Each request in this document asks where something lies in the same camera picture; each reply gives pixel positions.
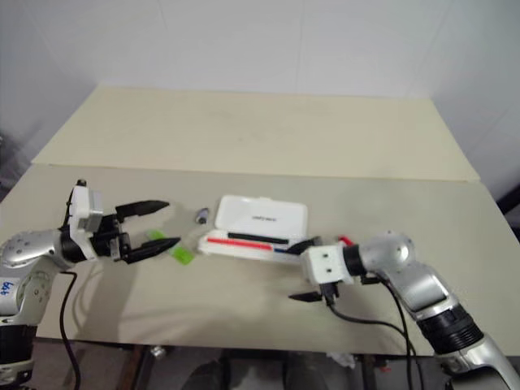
red object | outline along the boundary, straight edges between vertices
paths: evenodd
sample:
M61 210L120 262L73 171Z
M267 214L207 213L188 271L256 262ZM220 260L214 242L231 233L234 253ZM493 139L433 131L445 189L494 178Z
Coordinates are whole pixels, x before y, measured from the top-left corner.
M339 236L338 239L347 246L355 245L347 236Z
M260 244L259 242L229 240L227 238L208 237L208 242L213 242L215 244L244 246L246 248L254 248L254 249L273 250L273 247L268 244Z

white table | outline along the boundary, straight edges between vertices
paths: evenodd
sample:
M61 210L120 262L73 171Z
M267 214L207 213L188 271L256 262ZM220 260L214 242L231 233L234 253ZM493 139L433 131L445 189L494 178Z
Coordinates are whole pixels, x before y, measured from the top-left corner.
M388 228L407 232L420 259L453 286L505 353L520 352L515 310L520 249L480 183L35 165L2 204L0 239L58 226L78 178L102 191L106 212L143 199L172 203L156 215L129 220L125 227L133 233L161 228L170 235L189 236L196 210L215 210L225 193L303 202L310 209L310 235L345 233L362 241ZM392 330L349 324L333 317L324 304L288 299L289 294L309 290L297 266L216 256L199 256L182 266L162 255L131 266L109 259L86 262L76 270L80 278L76 299L68 307L67 330L77 339L404 353L402 340ZM40 336L59 337L59 305L68 282L65 276L56 279ZM398 323L384 288L356 285L341 290L345 313ZM431 353L418 329L410 328L418 352Z
M429 100L99 88L2 203L0 239L59 226L78 178L102 192L107 213L137 200L172 203L125 223L137 242L150 228L193 242L196 210L215 215L227 193L305 203L311 236L405 232L504 352L520 354L518 242ZM77 339L405 352L391 330L289 300L309 290L294 266L217 256L181 266L162 255L76 271L66 322ZM57 278L39 336L59 337L67 284ZM380 286L341 290L345 313L398 323ZM418 352L431 353L410 329Z

white wall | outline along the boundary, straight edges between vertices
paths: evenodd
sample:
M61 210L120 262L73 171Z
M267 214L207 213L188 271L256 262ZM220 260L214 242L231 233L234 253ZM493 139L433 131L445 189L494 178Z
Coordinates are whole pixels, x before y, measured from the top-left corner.
M431 96L495 197L520 182L518 0L2 0L0 18L21 166L2 176L104 83Z

blue label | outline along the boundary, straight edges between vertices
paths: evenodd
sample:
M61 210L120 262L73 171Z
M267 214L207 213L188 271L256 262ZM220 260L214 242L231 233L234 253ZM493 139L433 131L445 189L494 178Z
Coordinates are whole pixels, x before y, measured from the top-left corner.
M15 284L11 282L3 282L2 287L0 288L0 295L7 295L11 292L11 287Z

green object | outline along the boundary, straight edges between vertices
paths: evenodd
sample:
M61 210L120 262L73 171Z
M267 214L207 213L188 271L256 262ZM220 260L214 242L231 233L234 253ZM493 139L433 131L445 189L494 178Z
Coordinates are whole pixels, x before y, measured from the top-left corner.
M146 236L149 240L160 240L162 238L167 238L166 234L160 230L149 230L146 233ZM195 258L193 253L191 253L186 248L183 248L179 244L170 248L167 252L170 256L185 266L187 266Z
M182 246L176 246L173 249L172 256L177 259L178 262L187 266L195 256L189 250L183 248Z

